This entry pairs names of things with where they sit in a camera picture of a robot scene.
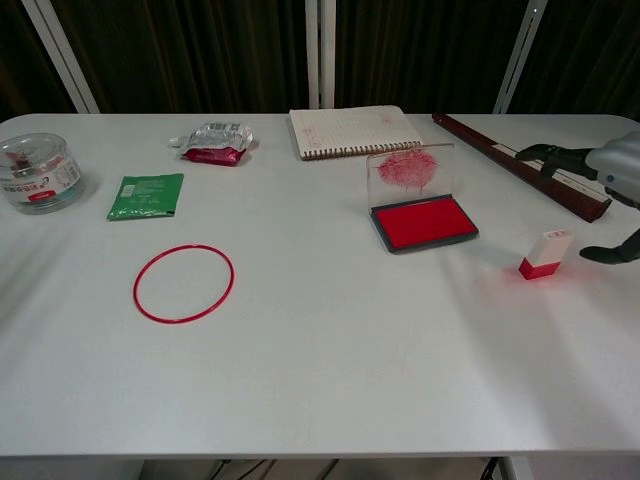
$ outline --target spiral notebook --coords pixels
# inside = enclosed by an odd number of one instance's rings
[[[335,110],[291,110],[300,158],[350,157],[416,147],[422,139],[393,105]]]

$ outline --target green packet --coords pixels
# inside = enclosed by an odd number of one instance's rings
[[[107,220],[173,217],[184,174],[124,177]]]

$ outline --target notebook page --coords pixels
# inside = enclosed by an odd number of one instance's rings
[[[419,142],[422,139],[393,105],[289,112],[300,155],[315,150]]]

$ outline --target notebook spiral binding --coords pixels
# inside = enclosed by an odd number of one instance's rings
[[[326,158],[355,157],[358,155],[369,155],[372,153],[391,152],[393,150],[403,150],[406,148],[419,147],[420,142],[396,142],[381,143],[377,145],[366,145],[346,148],[325,148],[304,152],[303,160],[323,160]]]

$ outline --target dark curtain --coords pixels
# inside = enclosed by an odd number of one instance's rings
[[[550,0],[509,111],[640,120],[640,2]]]
[[[527,0],[338,0],[337,107],[491,112]]]
[[[0,121],[26,113],[75,112],[19,0],[0,1]]]
[[[303,0],[53,0],[102,112],[309,104]]]

